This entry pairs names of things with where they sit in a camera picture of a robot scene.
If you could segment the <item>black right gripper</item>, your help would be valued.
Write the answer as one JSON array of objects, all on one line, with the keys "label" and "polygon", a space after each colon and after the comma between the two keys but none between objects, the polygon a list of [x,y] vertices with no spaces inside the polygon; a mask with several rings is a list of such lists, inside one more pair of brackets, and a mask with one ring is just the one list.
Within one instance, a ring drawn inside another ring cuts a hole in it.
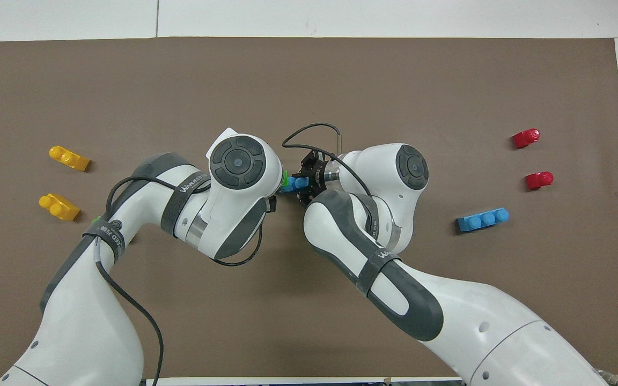
[{"label": "black right gripper", "polygon": [[[300,163],[300,173],[309,173],[309,188],[297,192],[297,198],[303,207],[311,204],[316,196],[327,190],[325,171],[329,161],[323,161],[323,153],[311,151]],[[277,196],[268,197],[268,213],[276,212]]]}]

